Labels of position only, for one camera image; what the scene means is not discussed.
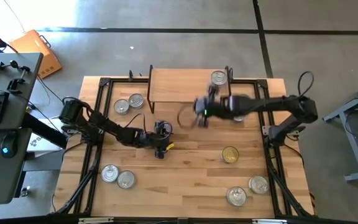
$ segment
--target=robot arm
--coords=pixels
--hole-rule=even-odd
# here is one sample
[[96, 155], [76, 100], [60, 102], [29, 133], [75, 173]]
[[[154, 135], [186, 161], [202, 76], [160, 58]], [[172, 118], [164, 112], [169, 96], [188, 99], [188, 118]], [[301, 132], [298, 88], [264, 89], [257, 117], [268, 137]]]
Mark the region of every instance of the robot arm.
[[208, 97], [198, 98], [194, 103], [194, 112], [201, 117], [198, 126], [208, 127], [208, 118], [216, 116], [221, 119], [234, 119], [251, 112], [258, 111], [289, 111], [291, 115], [279, 125], [269, 127], [270, 143], [283, 145], [285, 136], [302, 123], [317, 120], [316, 104], [305, 96], [282, 96], [263, 100], [251, 99], [244, 95], [231, 95], [215, 101], [218, 88], [211, 86]]
[[[83, 116], [84, 108], [89, 116], [89, 120]], [[164, 121], [157, 121], [153, 132], [146, 132], [144, 129], [122, 127], [110, 119], [104, 117], [99, 111], [94, 111], [88, 104], [78, 99], [65, 102], [62, 112], [59, 116], [60, 121], [66, 124], [66, 129], [74, 129], [82, 133], [81, 142], [95, 145], [99, 138], [99, 130], [112, 134], [117, 141], [125, 146], [154, 147], [155, 156], [159, 159], [164, 158], [167, 147], [171, 145], [169, 135], [172, 132], [167, 131]]]

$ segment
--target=gold can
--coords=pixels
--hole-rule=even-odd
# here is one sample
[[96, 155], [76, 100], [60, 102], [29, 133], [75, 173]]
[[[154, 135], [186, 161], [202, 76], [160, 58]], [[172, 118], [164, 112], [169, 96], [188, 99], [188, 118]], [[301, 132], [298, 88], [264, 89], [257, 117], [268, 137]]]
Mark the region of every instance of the gold can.
[[225, 147], [222, 150], [221, 159], [227, 164], [232, 164], [239, 159], [239, 151], [233, 146]]

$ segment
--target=wooden table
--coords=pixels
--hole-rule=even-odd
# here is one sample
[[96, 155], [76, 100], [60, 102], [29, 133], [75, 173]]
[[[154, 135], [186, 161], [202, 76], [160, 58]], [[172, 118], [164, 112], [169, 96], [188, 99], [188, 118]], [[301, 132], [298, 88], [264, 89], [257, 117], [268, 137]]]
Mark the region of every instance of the wooden table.
[[[195, 79], [194, 70], [175, 70], [173, 73], [186, 74]], [[210, 70], [198, 70], [199, 75], [210, 75]], [[171, 92], [179, 97], [176, 90], [181, 82], [175, 82], [172, 76], [163, 75], [158, 70], [153, 72], [151, 87], [160, 88], [150, 96], [154, 100], [163, 101]], [[84, 77], [80, 99], [94, 105], [100, 77]], [[282, 79], [268, 79], [270, 96], [285, 95]], [[196, 95], [206, 94], [206, 82], [196, 84], [189, 80], [192, 87], [186, 89], [183, 101], [194, 100]], [[199, 217], [199, 218], [272, 218], [272, 199], [270, 194], [257, 195], [248, 188], [248, 181], [254, 175], [267, 177], [262, 139], [257, 113], [251, 113], [243, 123], [233, 123], [211, 118], [208, 129], [195, 128], [191, 131], [181, 129], [177, 124], [177, 111], [182, 103], [156, 103], [155, 113], [145, 105], [140, 110], [131, 110], [127, 115], [115, 113], [113, 104], [120, 98], [128, 99], [133, 93], [147, 94], [146, 83], [117, 83], [113, 86], [109, 118], [121, 125], [137, 113], [146, 116], [146, 127], [152, 130], [154, 121], [164, 119], [172, 123], [174, 134], [171, 140], [175, 147], [165, 155], [164, 160], [154, 158], [152, 149], [135, 149], [118, 143], [111, 135], [106, 135], [101, 157], [101, 169], [114, 164], [119, 170], [130, 170], [136, 176], [136, 185], [130, 190], [120, 189], [116, 183], [108, 184], [98, 175], [93, 201], [92, 216], [109, 217]], [[251, 85], [232, 85], [233, 94], [254, 96]], [[274, 112], [276, 123], [283, 121], [289, 113]], [[191, 123], [194, 115], [191, 110], [181, 115], [183, 123]], [[142, 118], [136, 118], [131, 124], [142, 127]], [[68, 147], [78, 142], [73, 137]], [[287, 141], [289, 146], [298, 150], [297, 142]], [[226, 146], [234, 146], [239, 150], [240, 158], [234, 164], [221, 162], [219, 155]], [[78, 146], [66, 153], [60, 172], [54, 203], [60, 208], [73, 193], [80, 179], [81, 166], [84, 158], [85, 145]], [[282, 160], [285, 168], [288, 188], [303, 208], [313, 213], [309, 196], [308, 184], [302, 161], [299, 156], [286, 147], [281, 147]], [[247, 192], [246, 204], [233, 207], [226, 200], [229, 188], [240, 186]], [[280, 190], [278, 199], [283, 209], [283, 198]], [[85, 207], [88, 189], [85, 190], [83, 206]]]

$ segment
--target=cardboard box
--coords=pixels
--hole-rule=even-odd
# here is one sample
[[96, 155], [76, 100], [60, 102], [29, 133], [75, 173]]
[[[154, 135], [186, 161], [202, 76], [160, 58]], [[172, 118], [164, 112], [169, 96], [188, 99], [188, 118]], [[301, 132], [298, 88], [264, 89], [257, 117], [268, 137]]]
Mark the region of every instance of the cardboard box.
[[38, 73], [41, 78], [45, 78], [62, 68], [62, 65], [50, 50], [48, 41], [35, 30], [27, 31], [21, 37], [10, 40], [9, 44], [20, 53], [41, 52], [44, 55]]

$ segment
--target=concrete floor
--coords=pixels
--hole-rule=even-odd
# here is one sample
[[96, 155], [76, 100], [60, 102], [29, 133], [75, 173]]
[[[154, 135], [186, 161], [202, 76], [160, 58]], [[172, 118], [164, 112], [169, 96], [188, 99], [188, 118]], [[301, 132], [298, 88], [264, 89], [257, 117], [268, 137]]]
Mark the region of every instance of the concrete floor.
[[[47, 5], [39, 0], [7, 2], [25, 29], [257, 28], [251, 0], [49, 0]], [[259, 0], [259, 6], [265, 29], [358, 30], [358, 0]], [[17, 21], [0, 1], [1, 37], [13, 38], [20, 32]], [[129, 69], [147, 74], [151, 63], [157, 68], [230, 65], [235, 77], [266, 77], [257, 34], [41, 34], [63, 65], [62, 71], [45, 79], [60, 96], [77, 96], [85, 75], [127, 75]], [[358, 36], [267, 35], [266, 39], [273, 75], [285, 79], [287, 93], [297, 94], [296, 83], [302, 72], [314, 72], [316, 80], [308, 96], [316, 101], [320, 117], [356, 95]], [[60, 112], [61, 104], [55, 98], [46, 106], [47, 97], [40, 85], [31, 100], [47, 116]], [[316, 197], [316, 214], [358, 221], [358, 181], [347, 184], [343, 178], [358, 172], [358, 166], [341, 125], [321, 120], [308, 125], [302, 132], [300, 148], [308, 184]], [[35, 189], [33, 195], [0, 205], [0, 218], [48, 213], [57, 177], [56, 172], [29, 173], [25, 182]]]

